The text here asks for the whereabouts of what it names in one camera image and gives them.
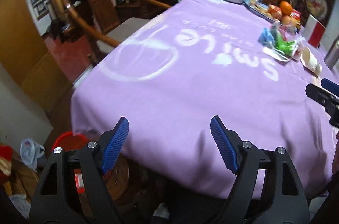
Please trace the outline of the green tea carton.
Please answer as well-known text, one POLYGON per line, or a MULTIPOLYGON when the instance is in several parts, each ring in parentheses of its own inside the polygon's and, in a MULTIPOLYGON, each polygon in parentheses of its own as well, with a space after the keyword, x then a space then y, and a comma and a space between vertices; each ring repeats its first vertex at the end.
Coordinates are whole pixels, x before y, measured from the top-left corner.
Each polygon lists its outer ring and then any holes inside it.
POLYGON ((282 25, 279 21, 272 23, 270 33, 274 37, 274 47, 284 55, 292 57, 297 48, 296 31, 292 25, 282 25))

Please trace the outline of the yellow red apple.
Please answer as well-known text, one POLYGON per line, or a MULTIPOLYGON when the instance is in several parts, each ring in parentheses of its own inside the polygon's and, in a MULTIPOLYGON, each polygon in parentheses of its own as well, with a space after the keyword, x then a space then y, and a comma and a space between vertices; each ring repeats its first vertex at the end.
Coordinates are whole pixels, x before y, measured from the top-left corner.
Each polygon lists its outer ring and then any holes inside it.
POLYGON ((284 15, 280 22, 283 26, 296 27, 296 19, 290 15, 284 15))

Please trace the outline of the white red tissue box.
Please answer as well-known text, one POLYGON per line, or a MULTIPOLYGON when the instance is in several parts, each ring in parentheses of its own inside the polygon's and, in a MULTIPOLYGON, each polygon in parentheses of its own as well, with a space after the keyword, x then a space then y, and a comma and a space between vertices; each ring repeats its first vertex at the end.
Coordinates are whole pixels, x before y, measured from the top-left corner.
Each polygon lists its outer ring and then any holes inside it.
POLYGON ((308 44, 313 47, 318 47, 325 30, 326 27, 322 23, 320 23, 312 15, 309 15, 302 32, 302 36, 305 38, 308 44))

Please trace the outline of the blue oval fruit tray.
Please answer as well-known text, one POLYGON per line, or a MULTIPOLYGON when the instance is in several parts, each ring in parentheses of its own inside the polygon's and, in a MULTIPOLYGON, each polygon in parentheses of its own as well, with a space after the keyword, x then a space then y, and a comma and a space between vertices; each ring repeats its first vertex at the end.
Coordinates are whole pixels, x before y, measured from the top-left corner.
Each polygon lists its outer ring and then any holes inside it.
POLYGON ((263 4, 261 0, 244 0, 243 4, 250 12, 270 23, 278 21, 272 17, 272 15, 268 12, 268 6, 263 4))

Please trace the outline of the blue face mask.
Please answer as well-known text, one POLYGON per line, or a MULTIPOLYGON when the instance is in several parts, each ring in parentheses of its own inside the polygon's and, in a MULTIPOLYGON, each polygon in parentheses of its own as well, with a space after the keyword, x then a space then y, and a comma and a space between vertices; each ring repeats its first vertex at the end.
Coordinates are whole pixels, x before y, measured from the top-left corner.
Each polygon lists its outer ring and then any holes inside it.
POLYGON ((258 42, 267 48, 274 48, 275 47, 275 38, 271 33, 270 28, 263 28, 258 42))

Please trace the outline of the orange fruit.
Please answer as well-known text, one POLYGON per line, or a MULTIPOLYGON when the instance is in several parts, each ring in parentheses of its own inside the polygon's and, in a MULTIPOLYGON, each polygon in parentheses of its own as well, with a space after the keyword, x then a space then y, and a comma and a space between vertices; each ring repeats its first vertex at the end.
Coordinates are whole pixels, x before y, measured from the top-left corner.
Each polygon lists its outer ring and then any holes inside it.
POLYGON ((287 1, 281 1, 279 8, 283 15, 290 15, 293 10, 292 5, 287 1))

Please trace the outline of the white paper cup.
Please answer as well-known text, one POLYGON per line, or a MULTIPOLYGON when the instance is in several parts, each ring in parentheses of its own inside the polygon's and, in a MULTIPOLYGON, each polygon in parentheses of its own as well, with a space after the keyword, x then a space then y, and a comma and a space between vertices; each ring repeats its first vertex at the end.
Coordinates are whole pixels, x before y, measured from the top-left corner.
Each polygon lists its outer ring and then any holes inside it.
POLYGON ((322 66, 309 48, 303 49, 300 60, 302 62, 302 65, 310 72, 318 77, 321 75, 322 66))

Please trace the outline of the steel thermos bottle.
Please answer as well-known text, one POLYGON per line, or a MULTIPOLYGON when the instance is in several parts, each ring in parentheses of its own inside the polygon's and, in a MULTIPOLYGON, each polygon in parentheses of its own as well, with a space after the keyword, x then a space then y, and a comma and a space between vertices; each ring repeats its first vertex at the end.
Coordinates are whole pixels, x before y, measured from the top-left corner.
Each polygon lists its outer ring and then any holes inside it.
POLYGON ((332 69, 336 65, 338 59, 339 59, 339 40, 338 38, 336 38, 324 58, 324 63, 329 69, 332 69))

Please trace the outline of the white plastic bag floor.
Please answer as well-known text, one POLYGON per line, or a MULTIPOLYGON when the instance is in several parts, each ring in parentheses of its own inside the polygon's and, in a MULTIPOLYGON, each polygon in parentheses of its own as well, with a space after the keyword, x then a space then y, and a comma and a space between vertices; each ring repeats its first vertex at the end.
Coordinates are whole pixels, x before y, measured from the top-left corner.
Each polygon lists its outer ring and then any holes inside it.
POLYGON ((43 166, 46 161, 45 148, 30 138, 25 139, 19 149, 21 161, 31 170, 36 171, 37 167, 43 166))

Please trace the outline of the round framed flower picture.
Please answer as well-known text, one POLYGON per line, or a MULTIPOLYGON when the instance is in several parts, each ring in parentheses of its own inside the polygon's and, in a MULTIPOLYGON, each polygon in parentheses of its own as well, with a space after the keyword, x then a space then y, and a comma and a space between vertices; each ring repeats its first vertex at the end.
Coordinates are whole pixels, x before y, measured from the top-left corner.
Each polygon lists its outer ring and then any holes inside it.
POLYGON ((308 16, 312 15, 322 25, 326 26, 330 17, 330 0, 298 0, 296 10, 301 13, 300 23, 306 25, 308 16))

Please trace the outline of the wrapped orange pastry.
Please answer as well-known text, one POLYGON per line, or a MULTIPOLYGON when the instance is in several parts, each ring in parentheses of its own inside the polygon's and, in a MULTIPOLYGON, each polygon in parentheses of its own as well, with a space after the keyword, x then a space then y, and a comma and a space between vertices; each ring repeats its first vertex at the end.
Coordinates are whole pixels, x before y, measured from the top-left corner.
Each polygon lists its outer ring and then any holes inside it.
POLYGON ((272 16, 272 19, 280 20, 282 18, 282 11, 278 6, 270 4, 268 13, 272 16))

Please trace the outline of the red snack packet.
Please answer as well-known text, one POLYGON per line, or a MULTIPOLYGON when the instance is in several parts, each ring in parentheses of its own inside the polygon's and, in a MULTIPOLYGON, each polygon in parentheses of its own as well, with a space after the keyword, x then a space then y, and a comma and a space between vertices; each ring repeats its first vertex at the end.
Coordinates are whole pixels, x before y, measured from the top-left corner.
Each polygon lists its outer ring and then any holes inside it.
POLYGON ((291 13, 290 13, 290 17, 292 18, 292 21, 294 22, 294 25, 297 29, 300 29, 301 24, 300 24, 300 20, 301 20, 301 13, 295 9, 292 9, 291 13))

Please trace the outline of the red bucket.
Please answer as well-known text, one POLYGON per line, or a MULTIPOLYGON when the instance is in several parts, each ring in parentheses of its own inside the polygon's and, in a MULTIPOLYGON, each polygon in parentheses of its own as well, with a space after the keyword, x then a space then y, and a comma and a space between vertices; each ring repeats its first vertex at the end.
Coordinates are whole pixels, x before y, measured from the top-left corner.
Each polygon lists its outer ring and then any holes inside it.
POLYGON ((83 148, 88 142, 89 139, 82 134, 74 135, 72 132, 65 132, 55 140, 52 151, 57 147, 61 147, 65 151, 77 150, 83 148))

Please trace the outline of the white paper napkin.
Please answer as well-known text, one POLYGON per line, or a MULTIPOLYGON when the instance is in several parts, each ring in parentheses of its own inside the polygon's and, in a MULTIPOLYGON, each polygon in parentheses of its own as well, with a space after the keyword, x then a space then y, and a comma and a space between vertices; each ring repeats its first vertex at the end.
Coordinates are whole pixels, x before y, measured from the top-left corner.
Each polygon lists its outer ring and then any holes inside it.
POLYGON ((280 52, 272 49, 272 48, 268 48, 268 47, 263 47, 263 53, 272 57, 273 59, 280 61, 280 62, 289 62, 290 60, 285 57, 283 54, 281 54, 280 52))

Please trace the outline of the purple printed tablecloth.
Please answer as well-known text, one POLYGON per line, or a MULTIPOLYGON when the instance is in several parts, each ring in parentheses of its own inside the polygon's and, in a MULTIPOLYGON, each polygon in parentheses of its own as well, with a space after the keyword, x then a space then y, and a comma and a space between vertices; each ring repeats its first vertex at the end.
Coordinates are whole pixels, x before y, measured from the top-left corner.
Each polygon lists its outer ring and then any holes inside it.
POLYGON ((332 176, 334 128, 308 98, 316 78, 281 64, 258 38, 269 23, 223 0, 183 0, 107 55, 71 99, 76 134, 99 137, 129 121, 122 153, 196 192, 226 198, 235 177, 210 132, 225 127, 261 149, 286 148, 308 198, 332 176))

